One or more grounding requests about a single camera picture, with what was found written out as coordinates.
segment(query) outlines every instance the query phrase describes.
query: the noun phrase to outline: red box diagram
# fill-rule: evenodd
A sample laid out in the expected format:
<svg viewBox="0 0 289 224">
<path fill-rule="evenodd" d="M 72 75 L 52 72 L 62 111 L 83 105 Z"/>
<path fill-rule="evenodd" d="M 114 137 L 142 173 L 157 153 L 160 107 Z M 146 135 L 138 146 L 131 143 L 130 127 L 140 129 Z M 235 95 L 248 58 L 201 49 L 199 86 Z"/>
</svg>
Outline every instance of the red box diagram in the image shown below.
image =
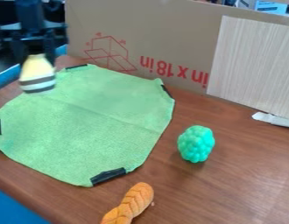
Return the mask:
<svg viewBox="0 0 289 224">
<path fill-rule="evenodd" d="M 92 38 L 89 50 L 84 50 L 88 55 L 86 60 L 100 67 L 106 67 L 110 70 L 127 73 L 137 71 L 137 69 L 129 62 L 129 52 L 111 36 Z"/>
</svg>

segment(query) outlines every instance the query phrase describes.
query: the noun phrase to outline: yellow and white object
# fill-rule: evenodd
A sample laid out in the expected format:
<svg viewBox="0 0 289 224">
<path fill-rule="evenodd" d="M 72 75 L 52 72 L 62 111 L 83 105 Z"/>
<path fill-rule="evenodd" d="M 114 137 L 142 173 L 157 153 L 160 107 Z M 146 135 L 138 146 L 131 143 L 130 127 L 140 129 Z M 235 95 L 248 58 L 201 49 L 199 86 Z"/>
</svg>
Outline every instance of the yellow and white object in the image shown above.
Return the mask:
<svg viewBox="0 0 289 224">
<path fill-rule="evenodd" d="M 29 55 L 22 65 L 19 85 L 27 94 L 50 91 L 56 83 L 54 70 L 43 53 Z"/>
</svg>

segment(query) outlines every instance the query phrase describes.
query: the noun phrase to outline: black cable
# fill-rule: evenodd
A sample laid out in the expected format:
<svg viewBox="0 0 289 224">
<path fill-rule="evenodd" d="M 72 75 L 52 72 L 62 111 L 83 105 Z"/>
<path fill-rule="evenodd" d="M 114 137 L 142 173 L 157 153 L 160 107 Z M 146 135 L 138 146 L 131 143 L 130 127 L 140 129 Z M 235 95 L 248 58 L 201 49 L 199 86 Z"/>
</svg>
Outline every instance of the black cable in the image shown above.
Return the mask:
<svg viewBox="0 0 289 224">
<path fill-rule="evenodd" d="M 60 6 L 62 5 L 62 2 L 59 0 L 50 0 L 49 3 L 44 3 L 44 6 L 49 11 L 57 11 Z"/>
</svg>

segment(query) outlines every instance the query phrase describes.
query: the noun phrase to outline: light wood panel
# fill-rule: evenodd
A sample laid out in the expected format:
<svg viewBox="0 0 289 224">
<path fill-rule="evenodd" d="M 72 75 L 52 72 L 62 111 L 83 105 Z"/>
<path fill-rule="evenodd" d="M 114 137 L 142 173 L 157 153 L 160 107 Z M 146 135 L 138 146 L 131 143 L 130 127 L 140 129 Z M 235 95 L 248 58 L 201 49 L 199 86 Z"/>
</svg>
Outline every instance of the light wood panel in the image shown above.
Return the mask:
<svg viewBox="0 0 289 224">
<path fill-rule="evenodd" d="M 223 17 L 208 94 L 289 118 L 289 26 Z"/>
</svg>

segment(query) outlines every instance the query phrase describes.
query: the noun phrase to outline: wooden board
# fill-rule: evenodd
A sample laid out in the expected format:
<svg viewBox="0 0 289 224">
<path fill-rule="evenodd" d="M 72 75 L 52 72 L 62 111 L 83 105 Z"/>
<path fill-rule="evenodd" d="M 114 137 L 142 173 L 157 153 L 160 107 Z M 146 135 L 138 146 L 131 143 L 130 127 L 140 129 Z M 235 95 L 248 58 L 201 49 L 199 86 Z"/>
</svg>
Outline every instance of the wooden board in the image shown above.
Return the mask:
<svg viewBox="0 0 289 224">
<path fill-rule="evenodd" d="M 289 118 L 289 26 L 223 17 L 208 94 Z"/>
<path fill-rule="evenodd" d="M 62 57 L 57 68 L 83 63 Z M 144 181 L 154 188 L 155 205 L 133 224 L 289 224 L 289 129 L 251 119 L 254 109 L 166 87 L 176 101 L 173 120 L 134 172 L 77 187 L 0 152 L 0 189 L 52 223 L 98 224 Z M 0 108 L 20 92 L 15 82 L 1 89 Z M 215 133 L 215 148 L 202 164 L 183 160 L 177 150 L 179 134 L 195 124 Z"/>
</svg>

